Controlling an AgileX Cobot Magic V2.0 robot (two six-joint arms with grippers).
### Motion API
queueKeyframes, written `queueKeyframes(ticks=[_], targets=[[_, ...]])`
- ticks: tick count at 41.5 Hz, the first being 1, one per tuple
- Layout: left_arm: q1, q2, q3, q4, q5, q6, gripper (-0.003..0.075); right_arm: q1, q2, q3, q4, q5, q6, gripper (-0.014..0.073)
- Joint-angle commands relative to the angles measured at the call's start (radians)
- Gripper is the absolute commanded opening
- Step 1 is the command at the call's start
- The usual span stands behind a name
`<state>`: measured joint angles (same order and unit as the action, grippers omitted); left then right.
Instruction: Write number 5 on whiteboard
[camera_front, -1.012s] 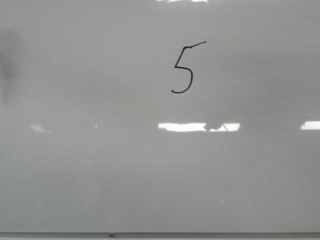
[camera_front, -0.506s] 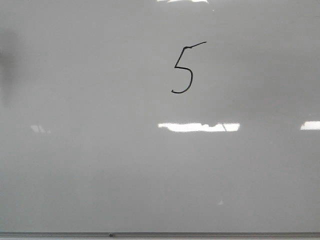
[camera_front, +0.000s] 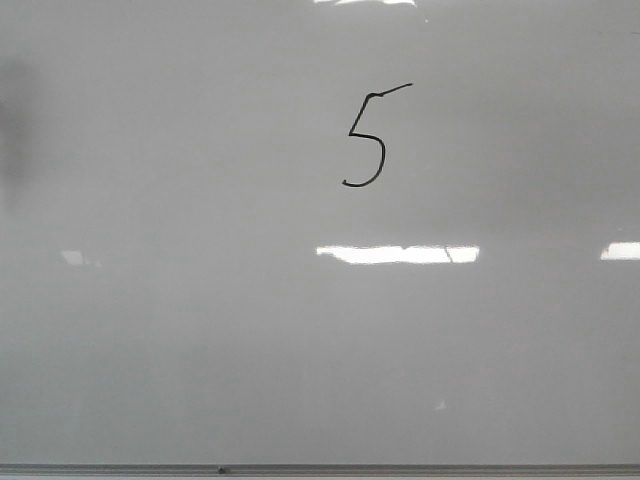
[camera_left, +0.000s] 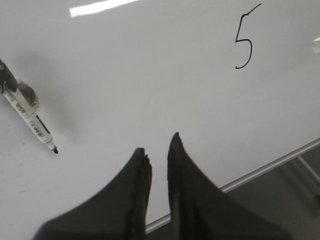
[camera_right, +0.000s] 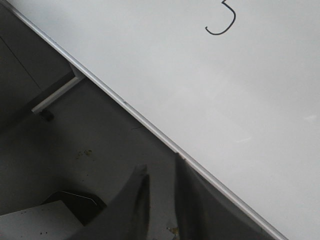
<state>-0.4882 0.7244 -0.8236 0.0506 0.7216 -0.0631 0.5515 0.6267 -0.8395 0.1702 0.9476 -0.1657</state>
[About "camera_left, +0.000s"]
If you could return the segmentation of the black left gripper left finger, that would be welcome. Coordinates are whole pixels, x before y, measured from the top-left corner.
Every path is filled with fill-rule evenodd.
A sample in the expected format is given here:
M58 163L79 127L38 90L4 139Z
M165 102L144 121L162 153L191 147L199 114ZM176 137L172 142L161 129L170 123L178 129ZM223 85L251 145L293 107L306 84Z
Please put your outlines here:
M35 240L144 240L152 166L136 148L113 180L86 202L45 222Z

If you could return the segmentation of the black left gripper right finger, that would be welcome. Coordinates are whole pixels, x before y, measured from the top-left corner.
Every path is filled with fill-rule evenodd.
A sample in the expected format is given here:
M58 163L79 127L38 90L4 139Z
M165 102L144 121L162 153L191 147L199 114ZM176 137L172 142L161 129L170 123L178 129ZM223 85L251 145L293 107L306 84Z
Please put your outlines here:
M179 133L167 156L168 199L175 240L291 240L282 227L223 193L187 154Z

